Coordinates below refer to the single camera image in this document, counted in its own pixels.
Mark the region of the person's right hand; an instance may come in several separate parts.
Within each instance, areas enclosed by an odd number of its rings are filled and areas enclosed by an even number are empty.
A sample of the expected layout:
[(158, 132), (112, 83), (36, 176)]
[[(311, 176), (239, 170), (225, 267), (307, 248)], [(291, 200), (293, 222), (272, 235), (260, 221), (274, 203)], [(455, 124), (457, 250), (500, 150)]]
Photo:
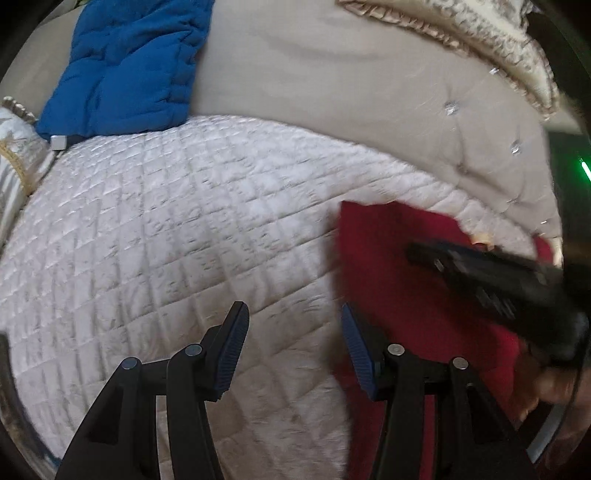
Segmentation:
[(524, 421), (540, 402), (566, 405), (575, 393), (577, 371), (544, 367), (532, 354), (523, 351), (514, 365), (510, 406)]

